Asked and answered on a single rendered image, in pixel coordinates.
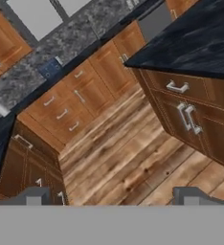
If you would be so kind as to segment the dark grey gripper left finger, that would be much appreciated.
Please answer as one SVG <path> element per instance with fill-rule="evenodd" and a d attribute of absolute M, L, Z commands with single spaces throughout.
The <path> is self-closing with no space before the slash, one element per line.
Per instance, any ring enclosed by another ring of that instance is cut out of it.
<path fill-rule="evenodd" d="M 0 206 L 44 206 L 51 204 L 51 193 L 47 187 L 28 187 L 14 197 L 0 200 Z"/>

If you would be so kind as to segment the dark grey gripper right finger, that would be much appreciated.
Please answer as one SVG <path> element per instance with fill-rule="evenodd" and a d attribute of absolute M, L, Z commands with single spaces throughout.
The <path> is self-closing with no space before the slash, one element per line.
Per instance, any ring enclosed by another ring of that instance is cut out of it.
<path fill-rule="evenodd" d="M 172 204 L 177 206 L 224 205 L 224 200 L 209 196 L 198 187 L 174 187 Z"/>

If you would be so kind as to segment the brown wooden drawer front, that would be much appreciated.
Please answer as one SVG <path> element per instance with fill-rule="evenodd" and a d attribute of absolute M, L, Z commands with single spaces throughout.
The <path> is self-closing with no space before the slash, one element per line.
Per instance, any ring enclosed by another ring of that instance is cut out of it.
<path fill-rule="evenodd" d="M 224 79 L 206 78 L 205 83 L 210 100 L 224 108 Z"/>
<path fill-rule="evenodd" d="M 194 100 L 209 100 L 205 82 L 202 78 L 157 71 L 148 71 L 147 73 L 150 75 L 151 78 L 151 83 L 149 87 L 152 89 L 178 95 L 184 98 L 191 98 Z M 176 83 L 177 87 L 180 87 L 185 82 L 187 82 L 190 86 L 190 89 L 187 90 L 184 94 L 169 91 L 167 89 L 167 84 L 171 80 L 173 80 Z"/>

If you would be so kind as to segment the dark brown base cupboard run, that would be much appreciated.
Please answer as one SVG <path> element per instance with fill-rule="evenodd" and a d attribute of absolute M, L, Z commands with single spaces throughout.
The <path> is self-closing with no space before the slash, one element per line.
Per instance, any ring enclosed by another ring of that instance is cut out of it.
<path fill-rule="evenodd" d="M 0 200 L 14 197 L 28 187 L 48 188 L 52 204 L 68 204 L 57 153 L 16 121 L 0 169 Z"/>

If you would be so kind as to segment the brown wooden cupboard door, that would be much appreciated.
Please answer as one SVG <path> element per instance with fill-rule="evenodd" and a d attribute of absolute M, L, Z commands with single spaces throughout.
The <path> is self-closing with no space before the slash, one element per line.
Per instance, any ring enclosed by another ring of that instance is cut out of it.
<path fill-rule="evenodd" d="M 198 103 L 189 105 L 195 108 L 191 115 L 202 127 L 197 135 L 204 138 L 209 156 L 224 165 L 224 109 Z"/>
<path fill-rule="evenodd" d="M 163 113 L 164 119 L 168 122 L 168 126 L 170 127 L 172 134 L 187 145 L 205 153 L 205 148 L 200 143 L 198 137 L 194 135 L 192 129 L 190 131 L 186 130 L 178 113 L 177 105 L 180 102 L 184 102 L 187 108 L 187 103 L 184 100 L 162 92 L 155 92 L 154 98 L 159 104 L 160 111 Z"/>

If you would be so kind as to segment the light brown base cupboard run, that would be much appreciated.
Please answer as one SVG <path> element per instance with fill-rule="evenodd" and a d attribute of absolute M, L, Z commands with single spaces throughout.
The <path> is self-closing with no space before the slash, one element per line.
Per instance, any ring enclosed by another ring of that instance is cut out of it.
<path fill-rule="evenodd" d="M 136 83 L 123 63 L 145 44 L 138 22 L 132 21 L 20 113 L 18 121 L 62 151 Z"/>

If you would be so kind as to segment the small blue appliance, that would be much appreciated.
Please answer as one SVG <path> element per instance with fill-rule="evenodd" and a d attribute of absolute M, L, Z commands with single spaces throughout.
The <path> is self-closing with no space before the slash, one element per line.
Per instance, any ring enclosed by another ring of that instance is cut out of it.
<path fill-rule="evenodd" d="M 38 68 L 38 72 L 45 79 L 55 76 L 63 67 L 63 63 L 58 56 L 52 57 Z"/>

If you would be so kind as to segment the grey dishwasher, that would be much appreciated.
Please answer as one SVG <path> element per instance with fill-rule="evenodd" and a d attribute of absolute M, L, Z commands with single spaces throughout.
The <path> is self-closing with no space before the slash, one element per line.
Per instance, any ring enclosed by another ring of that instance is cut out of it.
<path fill-rule="evenodd" d="M 146 42 L 159 34 L 171 23 L 166 0 L 147 0 L 138 23 Z"/>

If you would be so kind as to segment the light brown end cupboard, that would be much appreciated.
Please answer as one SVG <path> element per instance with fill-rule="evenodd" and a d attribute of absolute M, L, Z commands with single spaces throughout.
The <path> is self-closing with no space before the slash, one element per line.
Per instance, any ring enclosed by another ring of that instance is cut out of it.
<path fill-rule="evenodd" d="M 170 16 L 173 20 L 182 15 L 198 0 L 166 0 Z"/>

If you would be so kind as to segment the light brown wall cupboard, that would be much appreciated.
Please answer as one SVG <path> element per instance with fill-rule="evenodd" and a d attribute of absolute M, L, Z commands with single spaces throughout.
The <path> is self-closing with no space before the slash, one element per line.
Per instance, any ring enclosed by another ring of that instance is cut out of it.
<path fill-rule="evenodd" d="M 0 12 L 0 76 L 32 48 Z"/>

